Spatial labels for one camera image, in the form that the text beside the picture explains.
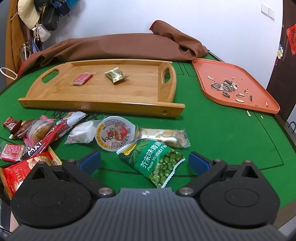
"green table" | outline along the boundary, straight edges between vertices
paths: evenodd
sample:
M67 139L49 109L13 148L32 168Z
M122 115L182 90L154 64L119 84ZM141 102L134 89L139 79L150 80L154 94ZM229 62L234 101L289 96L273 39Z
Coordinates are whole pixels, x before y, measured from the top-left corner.
M213 55L207 59L216 59ZM223 159L228 164L241 164L252 160L271 183L281 200L281 207L296 199L296 154L287 134L278 124L274 115L226 107L207 99L202 93L194 69L190 63L174 62L177 73L176 103L186 105L176 119L122 115L132 123L146 128L186 129L191 147L179 149L186 158L196 151L209 159ZM18 98L25 97L31 84L52 66L38 69L21 77L0 95L0 122L9 116L15 119L33 119L41 115L61 118L67 112L55 110L23 109ZM90 113L87 120L100 119L106 113ZM0 138L6 142L22 144L22 141L9 140L7 130L0 128ZM121 187L153 188L143 176L122 163L115 153L102 150L94 140L90 144L64 145L67 135L54 142L51 147L61 159L80 159L92 149L101 151L101 167L93 177L112 187L117 192ZM176 191L196 174L190 169L188 160L181 164L168 187Z

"brown coat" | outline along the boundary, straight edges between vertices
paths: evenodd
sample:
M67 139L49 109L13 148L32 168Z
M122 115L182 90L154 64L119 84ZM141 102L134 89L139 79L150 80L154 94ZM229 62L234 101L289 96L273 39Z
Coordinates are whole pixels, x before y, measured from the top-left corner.
M61 41L31 55L21 66L18 76L33 67L44 67L53 61L108 58L186 61L208 53L200 41L161 20L156 20L150 30L153 34L112 34Z
M10 0L5 42L5 67L16 73L19 71L22 64L20 51L23 43L26 42L26 37L23 33L19 16L16 15L12 20L10 20L17 13L17 3L18 0ZM6 74L15 77L9 71L6 71ZM12 79L6 78L7 84L12 81Z

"baseball cap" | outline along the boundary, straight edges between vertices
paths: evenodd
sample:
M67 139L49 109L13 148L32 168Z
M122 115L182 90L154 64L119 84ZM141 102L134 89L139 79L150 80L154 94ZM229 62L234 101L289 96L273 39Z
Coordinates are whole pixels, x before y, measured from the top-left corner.
M34 28L40 18L40 14L35 8L34 0L19 0L17 8L20 19L25 25L29 29Z

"light switch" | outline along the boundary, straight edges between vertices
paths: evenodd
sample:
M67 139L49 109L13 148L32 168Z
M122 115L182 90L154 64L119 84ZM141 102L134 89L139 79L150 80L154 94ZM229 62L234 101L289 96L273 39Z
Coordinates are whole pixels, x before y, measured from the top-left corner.
M268 16L269 8L265 6L263 3L261 3L261 12Z
M274 19L274 17L275 17L274 11L270 8L268 9L268 16L271 17L272 19Z

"orange plastic tray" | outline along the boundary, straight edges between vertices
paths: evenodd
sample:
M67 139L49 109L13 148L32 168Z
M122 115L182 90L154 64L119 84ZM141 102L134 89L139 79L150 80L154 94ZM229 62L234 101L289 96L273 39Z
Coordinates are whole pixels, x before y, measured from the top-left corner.
M202 93L211 101L221 105L272 114L279 112L280 107L275 99L243 68L225 62L203 58L194 59L192 62L199 79ZM215 90L211 87L212 83L223 83L225 78L238 85L238 89L233 92L223 90L230 95L230 98L224 96L222 94L223 91ZM245 96L237 97L236 95L238 93L244 94ZM241 99L244 103L237 102L236 99Z

